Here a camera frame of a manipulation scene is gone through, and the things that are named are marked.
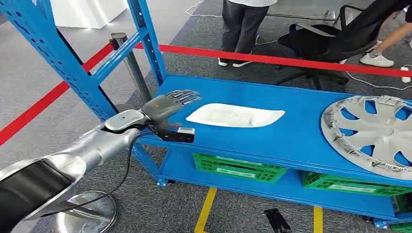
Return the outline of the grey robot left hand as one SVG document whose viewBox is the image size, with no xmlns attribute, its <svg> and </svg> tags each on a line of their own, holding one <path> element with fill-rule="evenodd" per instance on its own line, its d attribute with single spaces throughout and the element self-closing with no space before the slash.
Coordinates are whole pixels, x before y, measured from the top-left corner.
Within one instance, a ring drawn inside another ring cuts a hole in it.
<svg viewBox="0 0 412 233">
<path fill-rule="evenodd" d="M 201 99 L 196 91 L 174 90 L 145 103 L 140 111 L 156 127 L 177 129 L 182 126 L 182 123 L 170 123 L 169 117 L 179 112 L 187 104 Z"/>
</svg>

